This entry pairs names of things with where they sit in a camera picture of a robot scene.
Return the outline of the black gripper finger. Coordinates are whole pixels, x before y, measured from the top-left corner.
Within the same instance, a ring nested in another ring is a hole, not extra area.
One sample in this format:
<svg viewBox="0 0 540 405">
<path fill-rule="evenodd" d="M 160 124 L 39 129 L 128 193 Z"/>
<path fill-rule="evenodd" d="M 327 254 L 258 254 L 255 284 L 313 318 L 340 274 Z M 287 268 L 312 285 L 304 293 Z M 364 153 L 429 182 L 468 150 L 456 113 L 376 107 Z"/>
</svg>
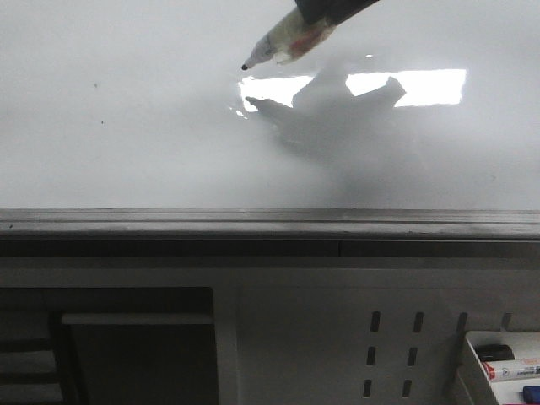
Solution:
<svg viewBox="0 0 540 405">
<path fill-rule="evenodd" d="M 377 0 L 295 0 L 296 7 L 307 24 L 323 19 L 330 24 L 341 24 L 376 2 Z"/>
</svg>

